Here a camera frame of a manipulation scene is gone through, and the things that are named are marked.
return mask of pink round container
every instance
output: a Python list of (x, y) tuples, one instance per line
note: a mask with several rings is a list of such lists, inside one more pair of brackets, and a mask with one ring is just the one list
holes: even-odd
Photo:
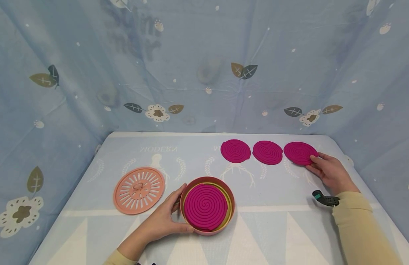
[(225, 220), (221, 223), (220, 226), (218, 226), (218, 228), (216, 228), (213, 231), (202, 231), (200, 229), (198, 229), (197, 227), (194, 227), (194, 232), (197, 234), (200, 234), (202, 236), (212, 236), (214, 234), (218, 234), (219, 232), (221, 232), (223, 229), (225, 229), (225, 227), (229, 224), (230, 220), (232, 219), (234, 210), (235, 210), (235, 201), (234, 201), (234, 197), (232, 194), (232, 191), (229, 189), (229, 187), (220, 179), (217, 178), (213, 178), (213, 177), (200, 177), (197, 178), (193, 181), (190, 182), (190, 184), (187, 185), (187, 187), (185, 187), (184, 192), (182, 192), (182, 195), (180, 196), (180, 211), (182, 213), (182, 216), (185, 219), (185, 222), (187, 222), (188, 224), (190, 224), (185, 216), (185, 209), (184, 209), (184, 204), (185, 204), (185, 198), (187, 197), (188, 193), (191, 191), (192, 188), (194, 188), (195, 186), (197, 186), (198, 184), (210, 184), (210, 185), (214, 185), (216, 186), (219, 190), (221, 190), (221, 192), (224, 194), (226, 200), (227, 200), (227, 204), (228, 204), (228, 210), (227, 210), (227, 214), (226, 214), (226, 218)]

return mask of flower print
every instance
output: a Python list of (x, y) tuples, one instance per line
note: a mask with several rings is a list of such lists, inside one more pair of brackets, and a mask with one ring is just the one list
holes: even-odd
[(319, 119), (319, 112), (321, 112), (321, 109), (311, 110), (306, 115), (300, 117), (300, 122), (303, 123), (304, 126), (311, 126)]
[(39, 218), (39, 209), (43, 206), (43, 199), (35, 197), (21, 197), (7, 203), (6, 211), (0, 214), (0, 236), (3, 238), (14, 236), (22, 227), (29, 227)]
[(166, 109), (159, 104), (148, 106), (148, 112), (145, 115), (158, 123), (162, 123), (170, 118), (169, 114), (166, 113)]

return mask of leaf print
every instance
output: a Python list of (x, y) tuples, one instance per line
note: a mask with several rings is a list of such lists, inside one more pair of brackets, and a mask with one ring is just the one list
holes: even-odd
[(285, 114), (291, 116), (291, 117), (299, 117), (300, 115), (303, 114), (302, 109), (297, 108), (297, 107), (290, 107), (284, 109)]
[(59, 86), (59, 73), (57, 72), (57, 68), (52, 64), (48, 67), (48, 72), (50, 72), (50, 79), (53, 79), (54, 81), (56, 81), (57, 86)]
[(322, 114), (330, 114), (341, 110), (343, 107), (338, 105), (330, 105), (322, 110)]
[(143, 111), (141, 106), (135, 103), (126, 103), (124, 106), (133, 112), (141, 113)]
[(169, 111), (171, 114), (178, 114), (178, 113), (181, 112), (183, 109), (184, 109), (184, 105), (173, 105), (173, 106), (170, 106), (170, 107), (169, 107), (168, 111)]
[(32, 193), (38, 192), (42, 188), (43, 182), (44, 176), (42, 174), (42, 171), (39, 167), (35, 167), (29, 175), (28, 183), (26, 184), (26, 186), (28, 187), (28, 191)]
[(43, 87), (52, 87), (57, 84), (57, 82), (52, 79), (49, 74), (35, 74), (31, 75), (29, 78), (36, 84)]
[(243, 68), (244, 67), (241, 64), (231, 63), (232, 73), (237, 77), (241, 77), (241, 73), (243, 72)]
[(256, 72), (256, 70), (257, 70), (257, 65), (248, 65), (248, 66), (246, 66), (246, 67), (244, 67), (243, 68), (243, 71), (241, 72), (241, 78), (242, 79), (249, 79), (249, 78), (251, 78), (253, 75), (254, 75), (254, 73)]

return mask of left hand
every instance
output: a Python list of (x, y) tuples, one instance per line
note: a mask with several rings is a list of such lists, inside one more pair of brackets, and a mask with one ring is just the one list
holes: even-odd
[(166, 200), (137, 228), (147, 243), (156, 241), (170, 234), (192, 233), (193, 227), (187, 223), (176, 223), (172, 220), (172, 213), (179, 209), (175, 204), (187, 184), (172, 192)]

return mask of right hand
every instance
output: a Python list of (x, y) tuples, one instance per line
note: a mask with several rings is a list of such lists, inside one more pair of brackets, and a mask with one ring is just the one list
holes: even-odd
[(310, 156), (310, 159), (313, 163), (306, 168), (318, 176), (331, 189), (334, 196), (345, 191), (360, 192), (349, 173), (335, 157), (319, 153), (319, 157)]

